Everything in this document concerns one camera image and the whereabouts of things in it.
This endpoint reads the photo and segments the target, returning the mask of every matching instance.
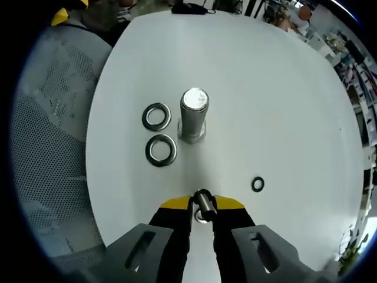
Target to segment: white round table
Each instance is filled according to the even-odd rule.
[[[207,135],[193,146],[177,138],[180,97],[191,87],[210,97]],[[156,133],[141,122],[156,102],[171,110],[161,133],[178,149],[162,168],[145,158]],[[205,188],[241,201],[256,224],[321,269],[356,221],[362,156],[347,93],[310,46],[248,17],[161,12],[136,18],[106,62],[90,111],[86,165],[106,245],[148,223],[167,199]],[[265,181],[260,193],[250,187],[255,176]],[[211,225],[193,221],[184,282],[199,274],[220,281]]]

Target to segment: yellow object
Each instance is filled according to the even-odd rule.
[[[235,199],[226,198],[224,196],[214,196],[217,203],[217,209],[244,209],[242,203]]]
[[[187,209],[189,208],[189,200],[191,196],[182,196],[176,199],[169,199],[164,202],[160,208],[170,208],[170,209]]]
[[[68,12],[66,9],[61,8],[52,19],[51,25],[54,27],[62,22],[65,22],[66,20],[68,20]]]

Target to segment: person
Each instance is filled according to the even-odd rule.
[[[312,10],[309,6],[304,5],[298,13],[293,11],[281,11],[280,17],[277,17],[275,25],[285,31],[292,29],[298,34],[306,35],[309,28],[309,19],[312,16]]]

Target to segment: gray mesh fabric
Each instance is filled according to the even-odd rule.
[[[111,47],[72,27],[48,28],[16,88],[11,122],[15,187],[37,240],[64,272],[105,247],[91,211],[85,137],[95,86]]]

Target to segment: metal cylinder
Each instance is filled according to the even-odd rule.
[[[203,219],[208,222],[213,221],[216,217],[216,210],[208,197],[204,193],[199,193],[196,198]]]
[[[207,93],[197,87],[187,90],[181,98],[181,120],[178,135],[188,143],[199,141],[206,134],[206,114],[209,107]]]

